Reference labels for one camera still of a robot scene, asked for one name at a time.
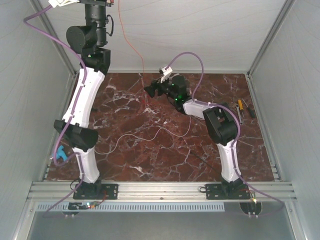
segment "brown marble surface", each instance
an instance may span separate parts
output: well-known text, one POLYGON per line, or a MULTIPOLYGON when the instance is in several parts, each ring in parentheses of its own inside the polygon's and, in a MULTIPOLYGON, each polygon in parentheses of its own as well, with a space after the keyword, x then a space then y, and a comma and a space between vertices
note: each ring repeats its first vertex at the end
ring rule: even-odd
MULTIPOLYGON (((193 90, 200 74, 183 74, 193 90)), ((148 85, 158 74, 147 73, 148 85)), ((252 108, 252 100, 243 74, 205 74, 195 94, 198 100, 227 102, 236 113, 236 101, 244 100, 252 108)), ((122 137, 110 154, 95 154, 100 177, 114 181, 219 181, 221 163, 217 146, 210 139, 205 122, 177 112, 163 95, 146 98, 141 76, 137 73, 111 73, 102 83, 90 115, 90 128, 99 132, 95 147, 99 153, 113 150, 123 134, 152 139, 122 137)), ((244 124, 237 143, 238 163, 242 175, 249 181, 273 181, 273 174, 258 120, 245 110, 244 124)), ((47 180, 73 180, 79 177, 76 159, 56 168, 51 164, 47 180)))

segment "orange wire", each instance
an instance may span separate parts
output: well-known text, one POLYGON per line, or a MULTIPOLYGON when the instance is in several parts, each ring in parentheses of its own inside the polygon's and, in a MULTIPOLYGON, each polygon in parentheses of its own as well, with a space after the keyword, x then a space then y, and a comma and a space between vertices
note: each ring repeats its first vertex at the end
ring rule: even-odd
POLYGON ((122 28, 122 33, 123 33, 123 37, 125 39, 125 41, 127 42, 127 44, 136 52, 136 54, 139 55, 139 57, 141 58, 141 62, 142 62, 142 70, 143 70, 143 75, 142 75, 142 78, 141 78, 141 83, 142 83, 142 89, 145 87, 145 84, 144 84, 144 76, 145 76, 145 61, 144 61, 144 58, 141 56, 141 54, 135 49, 134 46, 132 46, 132 44, 129 42, 129 40, 127 39, 127 36, 126 36, 126 33, 125 33, 125 28, 124 28, 124 24, 122 22, 122 19, 121 19, 121 14, 120 14, 120 0, 118 0, 118 13, 119 13, 119 19, 120 19, 120 23, 121 23, 121 28, 122 28))

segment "gray floor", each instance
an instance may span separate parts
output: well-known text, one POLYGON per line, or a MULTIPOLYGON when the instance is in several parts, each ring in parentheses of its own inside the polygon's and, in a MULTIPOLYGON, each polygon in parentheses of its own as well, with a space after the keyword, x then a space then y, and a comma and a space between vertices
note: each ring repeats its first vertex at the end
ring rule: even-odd
MULTIPOLYGON (((267 213, 279 205, 264 203, 267 213)), ((287 211, 258 219, 226 212, 82 212, 74 219, 35 214, 28 240, 292 240, 287 211)))

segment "blue object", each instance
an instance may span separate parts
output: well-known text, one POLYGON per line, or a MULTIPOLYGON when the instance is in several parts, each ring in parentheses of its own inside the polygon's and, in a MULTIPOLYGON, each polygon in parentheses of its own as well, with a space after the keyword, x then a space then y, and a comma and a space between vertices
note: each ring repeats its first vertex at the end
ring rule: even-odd
POLYGON ((58 150, 56 151, 55 157, 56 157, 56 159, 62 158, 64 162, 67 160, 68 157, 64 151, 64 146, 60 145, 58 147, 58 150))

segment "cable connector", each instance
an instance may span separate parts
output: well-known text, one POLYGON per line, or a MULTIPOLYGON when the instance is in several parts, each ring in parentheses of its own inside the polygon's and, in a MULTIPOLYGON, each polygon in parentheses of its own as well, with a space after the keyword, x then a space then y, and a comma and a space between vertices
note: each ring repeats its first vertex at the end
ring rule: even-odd
POLYGON ((163 68, 161 68, 160 73, 163 74, 163 76, 161 77, 160 83, 163 83, 165 80, 168 79, 168 77, 170 77, 171 73, 173 72, 172 68, 169 66, 165 66, 163 68))
POLYGON ((49 4, 55 8, 56 6, 63 7, 69 4, 78 3, 79 0, 49 0, 49 4))

